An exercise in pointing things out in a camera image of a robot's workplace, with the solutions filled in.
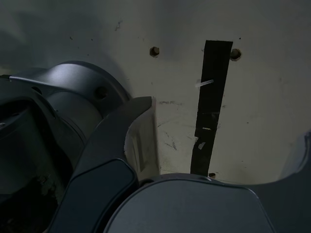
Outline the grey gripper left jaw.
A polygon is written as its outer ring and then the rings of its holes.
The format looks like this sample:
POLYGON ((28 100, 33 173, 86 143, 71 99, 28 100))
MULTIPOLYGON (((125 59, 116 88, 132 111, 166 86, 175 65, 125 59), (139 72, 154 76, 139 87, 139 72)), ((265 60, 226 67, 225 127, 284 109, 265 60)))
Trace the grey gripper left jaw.
POLYGON ((156 102, 131 99, 92 133, 48 232, 103 232, 122 202, 159 173, 156 102))

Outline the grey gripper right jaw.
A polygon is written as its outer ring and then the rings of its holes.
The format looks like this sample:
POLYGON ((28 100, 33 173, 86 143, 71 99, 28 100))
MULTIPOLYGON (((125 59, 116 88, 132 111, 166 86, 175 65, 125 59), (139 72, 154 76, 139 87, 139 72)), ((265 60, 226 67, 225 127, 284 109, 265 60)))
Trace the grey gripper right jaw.
POLYGON ((278 181, 232 185, 163 175, 116 210, 106 233, 308 233, 311 134, 299 137, 278 181))

